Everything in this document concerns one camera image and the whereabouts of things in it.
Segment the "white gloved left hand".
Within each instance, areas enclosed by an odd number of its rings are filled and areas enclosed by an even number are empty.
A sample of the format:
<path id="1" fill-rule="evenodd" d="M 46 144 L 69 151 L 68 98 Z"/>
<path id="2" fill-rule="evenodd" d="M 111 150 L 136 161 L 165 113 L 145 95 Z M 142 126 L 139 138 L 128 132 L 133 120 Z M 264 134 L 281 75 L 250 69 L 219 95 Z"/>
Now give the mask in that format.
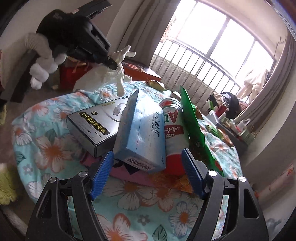
<path id="1" fill-rule="evenodd" d="M 34 50 L 39 57 L 30 67 L 29 74 L 31 75 L 32 89 L 41 89 L 51 73 L 54 73 L 59 65 L 65 62 L 67 55 L 59 53 L 56 57 L 53 56 L 50 49 L 48 39 L 42 34 L 29 33 L 25 38 L 25 47 L 28 50 Z"/>

